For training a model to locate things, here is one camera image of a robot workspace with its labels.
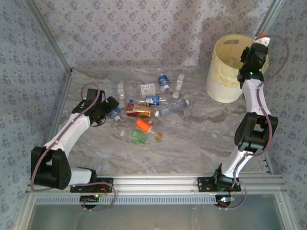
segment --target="purple cable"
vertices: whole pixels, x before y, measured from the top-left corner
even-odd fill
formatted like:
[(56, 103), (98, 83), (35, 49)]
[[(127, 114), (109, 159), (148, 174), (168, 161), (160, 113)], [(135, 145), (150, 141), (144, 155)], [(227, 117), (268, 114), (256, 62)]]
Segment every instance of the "purple cable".
[(117, 193), (116, 193), (116, 190), (115, 190), (115, 188), (113, 187), (112, 184), (109, 184), (109, 183), (106, 183), (106, 182), (94, 182), (94, 183), (88, 183), (88, 184), (76, 184), (75, 186), (91, 186), (91, 185), (99, 185), (99, 184), (105, 184), (105, 185), (107, 185), (107, 186), (109, 186), (110, 188), (113, 189), (113, 191), (114, 191), (114, 196), (113, 196), (112, 202), (111, 202), (108, 206), (106, 206), (106, 207), (101, 207), (101, 208), (92, 209), (92, 208), (86, 208), (86, 207), (85, 207), (85, 203), (86, 203), (86, 201), (87, 201), (87, 200), (85, 200), (85, 201), (83, 202), (83, 208), (84, 208), (84, 209), (87, 209), (87, 210), (89, 210), (89, 211), (101, 211), (101, 210), (104, 210), (104, 209), (108, 209), (108, 208), (110, 208), (112, 205), (114, 205), (114, 203), (115, 203), (115, 201), (116, 201)]
[[(284, 66), (286, 65), (286, 63), (287, 63), (287, 61), (288, 61), (288, 58), (289, 58), (289, 52), (290, 52), (289, 45), (288, 45), (287, 41), (286, 41), (284, 38), (282, 38), (282, 37), (280, 37), (280, 36), (278, 36), (278, 35), (265, 35), (265, 36), (257, 37), (255, 40), (258, 40), (258, 39), (263, 38), (263, 37), (268, 37), (268, 38), (273, 38), (273, 37), (274, 37), (274, 38), (278, 38), (279, 40), (281, 40), (281, 41), (283, 42), (283, 44), (286, 46), (286, 56), (285, 56), (285, 58), (284, 58), (284, 61), (283, 61), (282, 65), (279, 67), (279, 69), (278, 69), (272, 76), (270, 76), (268, 79), (266, 79), (265, 81), (263, 81), (263, 82), (258, 86), (258, 88), (257, 88), (257, 101), (258, 101), (258, 104), (260, 105), (260, 109), (261, 109), (262, 113), (264, 114), (264, 116), (265, 116), (265, 118), (266, 118), (266, 120), (267, 120), (267, 122), (268, 122), (268, 127), (269, 127), (269, 139), (268, 139), (268, 143), (267, 143), (267, 145), (265, 146), (265, 148), (261, 151), (261, 153), (258, 153), (258, 154), (250, 154), (250, 153), (247, 153), (247, 154), (245, 155), (246, 157), (247, 157), (247, 156), (252, 156), (252, 157), (261, 156), (261, 155), (263, 155), (264, 153), (266, 153), (266, 152), (269, 150), (270, 146), (271, 146), (271, 143), (272, 143), (272, 136), (273, 136), (272, 124), (271, 124), (269, 115), (268, 115), (268, 114), (265, 112), (265, 110), (263, 109), (263, 106), (262, 106), (262, 103), (261, 103), (261, 99), (260, 99), (260, 88), (264, 85), (265, 82), (267, 82), (267, 81), (273, 79), (277, 74), (279, 74), (279, 72), (280, 72), (280, 71), (284, 68)], [(229, 210), (236, 209), (236, 208), (240, 207), (240, 206), (245, 202), (245, 200), (246, 200), (247, 192), (248, 192), (247, 187), (246, 187), (246, 185), (245, 185), (242, 181), (239, 181), (239, 182), (238, 182), (238, 181), (236, 180), (236, 172), (237, 172), (238, 168), (240, 167), (240, 165), (243, 163), (244, 160), (245, 160), (245, 158), (242, 158), (242, 159), (238, 162), (238, 164), (237, 164), (236, 167), (235, 167), (234, 174), (233, 174), (235, 183), (236, 183), (237, 185), (242, 184), (242, 185), (244, 186), (244, 191), (245, 191), (245, 192), (244, 192), (244, 198), (243, 198), (243, 200), (242, 200), (238, 205), (236, 205), (236, 206), (234, 206), (234, 207), (223, 208), (223, 209), (227, 209), (227, 210), (228, 210), (228, 209), (229, 209)]]
[[(89, 83), (89, 84), (86, 84), (84, 85), (82, 88), (81, 88), (81, 99), (83, 100), (83, 89), (88, 86), (88, 85), (94, 85), (96, 86), (96, 88), (98, 89), (98, 92), (100, 91), (99, 89), (99, 86), (96, 84), (96, 83)], [(61, 139), (61, 137), (66, 133), (66, 131), (72, 126), (72, 124), (80, 117), (82, 116), (84, 113), (86, 113), (89, 109), (91, 109), (94, 104), (97, 102), (99, 98), (99, 93), (97, 94), (97, 96), (95, 97), (94, 101), (90, 104), (89, 107), (87, 107), (85, 110), (83, 110), (80, 114), (78, 114), (67, 126), (66, 128), (59, 134), (59, 136), (56, 138), (56, 140), (44, 151), (44, 153), (41, 155), (41, 157), (38, 159), (37, 161), (37, 164), (33, 170), (33, 174), (32, 174), (32, 177), (31, 177), (31, 183), (30, 183), (30, 187), (31, 187), (31, 190), (33, 192), (41, 192), (41, 191), (46, 191), (46, 190), (50, 190), (51, 188), (44, 188), (44, 189), (35, 189), (34, 188), (34, 180), (35, 180), (35, 177), (36, 177), (36, 174), (37, 174), (37, 171), (38, 171), (38, 168), (40, 166), (40, 164), (42, 163), (43, 161), (43, 158), (47, 155), (47, 153), (49, 152), (49, 150), (54, 147), (57, 142)]]

